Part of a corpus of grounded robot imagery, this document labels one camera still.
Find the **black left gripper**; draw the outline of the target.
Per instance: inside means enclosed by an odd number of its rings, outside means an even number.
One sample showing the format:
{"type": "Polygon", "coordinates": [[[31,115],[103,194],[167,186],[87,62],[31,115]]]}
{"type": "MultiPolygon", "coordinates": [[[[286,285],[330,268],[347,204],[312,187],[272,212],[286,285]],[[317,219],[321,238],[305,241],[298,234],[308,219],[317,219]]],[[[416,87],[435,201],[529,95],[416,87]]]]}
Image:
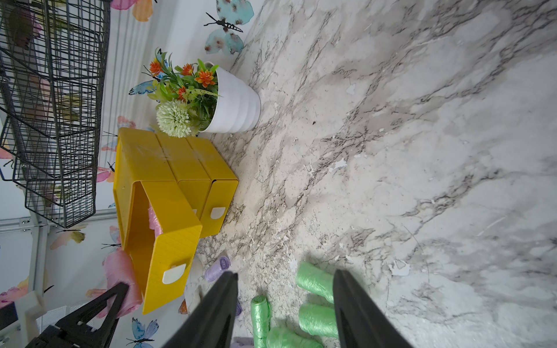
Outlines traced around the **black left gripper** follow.
{"type": "Polygon", "coordinates": [[[60,319],[56,326],[47,327],[26,348],[109,347],[128,291],[128,284],[116,284],[60,319]]]}

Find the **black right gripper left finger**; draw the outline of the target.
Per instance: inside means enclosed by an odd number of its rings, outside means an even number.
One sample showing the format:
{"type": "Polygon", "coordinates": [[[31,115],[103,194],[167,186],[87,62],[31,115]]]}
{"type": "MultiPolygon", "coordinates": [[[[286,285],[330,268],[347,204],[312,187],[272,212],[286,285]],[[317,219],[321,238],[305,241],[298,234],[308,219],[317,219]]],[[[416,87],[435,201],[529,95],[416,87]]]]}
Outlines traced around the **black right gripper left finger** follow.
{"type": "Polygon", "coordinates": [[[238,294],[238,275],[226,271],[213,284],[184,325],[164,346],[229,348],[232,342],[238,294]]]}

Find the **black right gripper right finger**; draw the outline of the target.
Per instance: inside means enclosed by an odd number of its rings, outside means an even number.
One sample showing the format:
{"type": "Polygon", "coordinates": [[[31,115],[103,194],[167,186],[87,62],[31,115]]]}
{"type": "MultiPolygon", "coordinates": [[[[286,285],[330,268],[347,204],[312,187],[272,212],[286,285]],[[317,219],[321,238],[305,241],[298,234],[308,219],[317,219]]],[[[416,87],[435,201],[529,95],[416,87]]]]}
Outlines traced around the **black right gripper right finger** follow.
{"type": "Polygon", "coordinates": [[[341,347],[411,348],[349,271],[335,272],[333,294],[341,347]]]}

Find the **pink trash bag roll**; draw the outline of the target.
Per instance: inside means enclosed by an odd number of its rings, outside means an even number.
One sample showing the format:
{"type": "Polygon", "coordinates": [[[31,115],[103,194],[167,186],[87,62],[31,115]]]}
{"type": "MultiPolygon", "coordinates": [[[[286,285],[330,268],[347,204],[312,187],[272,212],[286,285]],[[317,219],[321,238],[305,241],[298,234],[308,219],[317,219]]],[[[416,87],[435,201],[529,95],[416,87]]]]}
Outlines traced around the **pink trash bag roll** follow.
{"type": "Polygon", "coordinates": [[[149,228],[154,231],[155,238],[158,238],[158,236],[162,234],[162,228],[152,205],[149,206],[148,217],[149,217],[149,228]]]}
{"type": "Polygon", "coordinates": [[[121,318],[137,310],[143,303],[142,292],[130,256],[118,248],[111,252],[103,261],[107,287],[110,289],[120,282],[128,284],[129,289],[117,317],[121,318]]]}

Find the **yellow plastic drawer unit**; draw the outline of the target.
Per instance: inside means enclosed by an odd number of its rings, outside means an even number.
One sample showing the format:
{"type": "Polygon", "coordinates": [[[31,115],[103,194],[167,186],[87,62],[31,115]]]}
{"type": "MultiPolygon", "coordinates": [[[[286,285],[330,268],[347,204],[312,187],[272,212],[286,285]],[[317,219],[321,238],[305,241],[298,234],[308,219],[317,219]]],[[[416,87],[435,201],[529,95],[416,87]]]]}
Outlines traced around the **yellow plastic drawer unit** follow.
{"type": "Polygon", "coordinates": [[[113,194],[143,314],[183,295],[197,245],[220,233],[238,185],[208,139],[119,130],[113,194]],[[158,238],[149,228],[150,205],[162,228],[158,238]]]}

